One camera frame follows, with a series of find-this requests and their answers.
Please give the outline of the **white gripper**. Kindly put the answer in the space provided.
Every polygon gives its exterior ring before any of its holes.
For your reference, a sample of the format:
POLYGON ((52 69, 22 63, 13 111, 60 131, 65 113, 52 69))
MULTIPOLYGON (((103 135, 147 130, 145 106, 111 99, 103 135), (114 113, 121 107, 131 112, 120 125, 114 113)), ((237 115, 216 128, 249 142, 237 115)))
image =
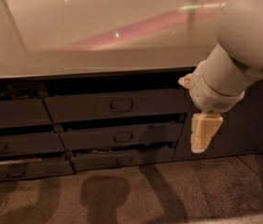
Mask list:
POLYGON ((190 144, 193 153, 202 153, 210 145, 223 123, 219 113, 226 113, 244 97, 245 91, 235 96, 220 94, 208 86, 202 75, 205 61, 199 63, 192 74, 178 79, 178 84, 189 89, 193 104, 201 111, 195 113, 191 122, 190 144))

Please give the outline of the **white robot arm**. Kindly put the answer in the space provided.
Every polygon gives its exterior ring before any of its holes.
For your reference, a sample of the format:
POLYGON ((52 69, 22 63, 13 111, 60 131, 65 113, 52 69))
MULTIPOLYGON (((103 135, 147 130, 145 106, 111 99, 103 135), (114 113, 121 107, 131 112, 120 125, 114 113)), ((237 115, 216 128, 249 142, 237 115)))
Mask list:
POLYGON ((227 1, 218 15, 216 40, 208 58, 178 80, 200 110, 191 123, 195 153, 207 149, 223 123, 222 115, 263 79, 263 0, 227 1))

